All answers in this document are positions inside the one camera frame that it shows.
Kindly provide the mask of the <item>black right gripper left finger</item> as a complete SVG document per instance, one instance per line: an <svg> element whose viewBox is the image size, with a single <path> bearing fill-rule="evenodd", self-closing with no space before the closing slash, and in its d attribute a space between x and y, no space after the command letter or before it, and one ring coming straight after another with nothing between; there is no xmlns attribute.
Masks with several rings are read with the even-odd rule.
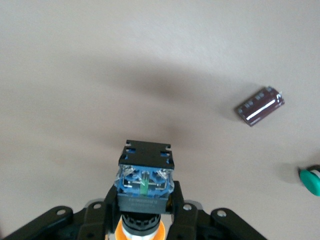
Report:
<svg viewBox="0 0 320 240"><path fill-rule="evenodd" d="M105 240L113 234L120 220L118 192L111 187L104 199L93 200L85 209L78 240Z"/></svg>

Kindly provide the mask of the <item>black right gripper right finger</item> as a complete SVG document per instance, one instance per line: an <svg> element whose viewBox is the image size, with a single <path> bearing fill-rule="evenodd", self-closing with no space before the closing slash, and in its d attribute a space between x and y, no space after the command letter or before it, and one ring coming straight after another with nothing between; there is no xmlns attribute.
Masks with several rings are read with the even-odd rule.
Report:
<svg viewBox="0 0 320 240"><path fill-rule="evenodd" d="M198 209L185 203L179 181L174 181L174 190L169 195L166 212L171 215L167 240L195 240L197 237Z"/></svg>

